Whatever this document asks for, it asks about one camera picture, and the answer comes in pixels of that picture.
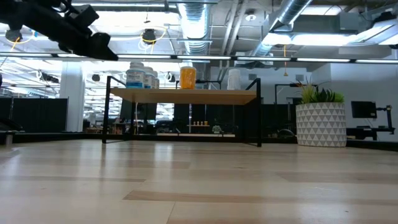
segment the ductwork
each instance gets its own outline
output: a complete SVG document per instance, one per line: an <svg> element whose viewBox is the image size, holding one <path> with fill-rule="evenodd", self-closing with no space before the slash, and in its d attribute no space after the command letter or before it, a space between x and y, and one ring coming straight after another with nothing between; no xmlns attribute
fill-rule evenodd
<svg viewBox="0 0 398 224"><path fill-rule="evenodd" d="M177 4L181 15L183 36L186 39L207 39L210 18L210 7L202 3ZM185 42L189 55L207 55L208 42Z"/></svg>
<svg viewBox="0 0 398 224"><path fill-rule="evenodd" d="M312 0L283 0L269 30L291 25L311 2ZM263 44L263 41L252 51L251 56L262 57L271 51L272 45Z"/></svg>

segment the white pillar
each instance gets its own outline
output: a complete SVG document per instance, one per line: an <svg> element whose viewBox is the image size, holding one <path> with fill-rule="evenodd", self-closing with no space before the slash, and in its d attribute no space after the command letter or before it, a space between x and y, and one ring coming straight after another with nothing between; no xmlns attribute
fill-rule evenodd
<svg viewBox="0 0 398 224"><path fill-rule="evenodd" d="M63 62L60 98L68 98L67 131L83 131L85 76L81 62Z"/></svg>

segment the light wood floor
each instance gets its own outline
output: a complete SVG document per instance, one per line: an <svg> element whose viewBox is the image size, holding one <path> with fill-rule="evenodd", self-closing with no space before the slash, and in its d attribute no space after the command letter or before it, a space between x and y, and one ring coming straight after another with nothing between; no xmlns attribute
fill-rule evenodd
<svg viewBox="0 0 398 224"><path fill-rule="evenodd" d="M398 223L398 153L233 143L0 147L0 223Z"/></svg>

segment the planter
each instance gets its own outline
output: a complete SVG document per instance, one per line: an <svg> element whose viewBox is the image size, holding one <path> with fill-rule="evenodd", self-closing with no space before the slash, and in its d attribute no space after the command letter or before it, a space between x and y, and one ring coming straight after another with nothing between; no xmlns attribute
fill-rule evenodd
<svg viewBox="0 0 398 224"><path fill-rule="evenodd" d="M296 106L297 141L302 146L345 147L344 103L308 103Z"/></svg>

